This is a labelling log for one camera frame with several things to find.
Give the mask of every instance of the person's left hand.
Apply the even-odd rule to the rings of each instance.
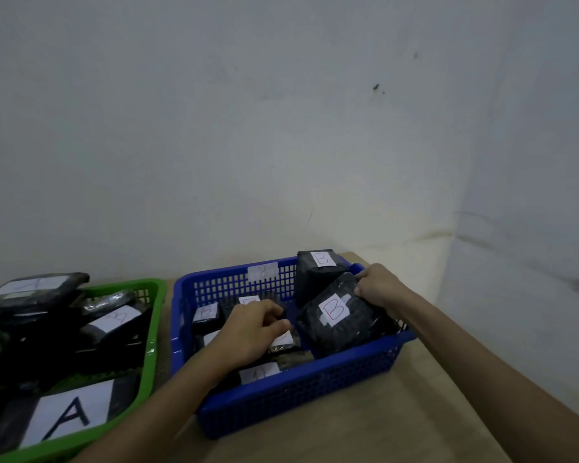
[[[238,304],[204,350],[225,363],[228,372],[246,366],[261,358],[277,336],[292,328],[289,320],[276,318],[281,315],[283,309],[269,299]]]

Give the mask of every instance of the blue plastic basket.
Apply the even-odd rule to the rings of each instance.
[[[279,265],[277,278],[256,282],[247,280],[249,266],[273,262]],[[360,264],[349,267],[354,274],[363,269]],[[286,304],[287,318],[295,325],[295,272],[296,257],[290,257],[192,273],[177,280],[171,303],[171,374],[175,374],[192,355],[191,322],[195,309],[202,305],[229,295],[251,295],[272,289]],[[309,339],[302,332],[299,333],[302,345],[309,348]],[[393,366],[402,345],[415,337],[408,326],[403,325],[397,334],[208,396],[197,412],[201,428],[208,438],[217,439],[377,373],[386,372]]]

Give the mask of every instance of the basket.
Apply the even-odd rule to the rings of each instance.
[[[278,276],[263,281],[248,280],[248,267],[275,262],[279,268]],[[349,266],[353,274],[363,269],[360,264]],[[296,257],[290,257],[192,273],[177,280],[171,304],[171,374],[176,373],[192,355],[190,327],[195,309],[202,305],[228,295],[249,295],[272,289],[286,304],[287,318],[295,325],[295,272]],[[299,333],[303,347],[309,348],[309,339],[301,331]],[[208,438],[217,439],[386,372],[393,366],[402,345],[414,338],[416,336],[408,326],[402,325],[397,334],[208,396],[197,411],[200,426]]]
[[[95,297],[113,294],[123,289],[131,289],[135,291],[142,302],[152,307],[152,319],[150,321],[150,328],[148,329],[146,356],[144,358],[144,366],[141,372],[141,381],[139,383],[138,394],[135,397],[135,400],[131,403],[131,406],[129,406],[129,408],[127,408],[127,410],[120,416],[103,425],[82,430],[71,435],[65,435],[64,437],[59,437],[53,440],[47,440],[20,450],[4,453],[0,455],[0,463],[57,463],[68,461],[77,455],[77,453],[85,446],[94,442],[109,429],[116,426],[116,424],[122,420],[127,413],[130,413],[133,409],[137,408],[150,396],[154,384],[154,371],[157,363],[157,330],[159,327],[159,319],[161,318],[161,309],[165,302],[167,287],[165,282],[162,280],[148,278],[135,281],[125,281],[124,283],[86,287],[83,290],[87,298],[94,299]],[[89,383],[95,383],[101,380],[110,380],[111,378],[114,378],[111,373],[88,377],[77,376],[69,377],[62,383],[85,386]]]

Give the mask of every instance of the black handwritten letter a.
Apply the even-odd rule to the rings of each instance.
[[[75,406],[75,413],[69,415],[69,411],[73,406]],[[52,428],[47,432],[45,437],[41,439],[41,441],[50,438],[60,424],[64,424],[65,422],[69,422],[70,420],[76,418],[81,419],[84,426],[90,424],[90,420],[88,419],[88,416],[86,416],[86,413],[84,413],[84,408],[82,408],[81,401],[79,401],[78,396],[76,396],[75,399],[71,402],[71,404],[64,410],[64,413],[62,413],[62,415],[58,418],[58,420],[55,422]]]

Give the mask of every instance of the green plastic basket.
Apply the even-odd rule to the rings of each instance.
[[[87,298],[93,299],[101,295],[113,294],[123,289],[135,291],[141,301],[152,307],[152,320],[150,322],[150,329],[148,330],[146,357],[144,358],[144,367],[141,372],[139,391],[131,406],[121,415],[103,425],[81,430],[54,440],[48,440],[21,450],[4,453],[0,455],[0,463],[58,463],[68,461],[75,457],[81,449],[116,426],[120,420],[124,419],[126,414],[133,411],[133,409],[137,408],[150,396],[154,384],[154,371],[157,365],[157,331],[159,329],[161,309],[165,302],[165,295],[167,294],[167,286],[162,280],[147,278],[143,280],[125,281],[124,283],[86,287],[84,292]],[[103,379],[110,380],[113,377],[113,374],[110,373],[94,375],[92,377],[71,377],[66,379],[66,381],[68,381],[69,384],[77,381],[78,386],[85,386],[87,384],[86,382],[95,383]]]

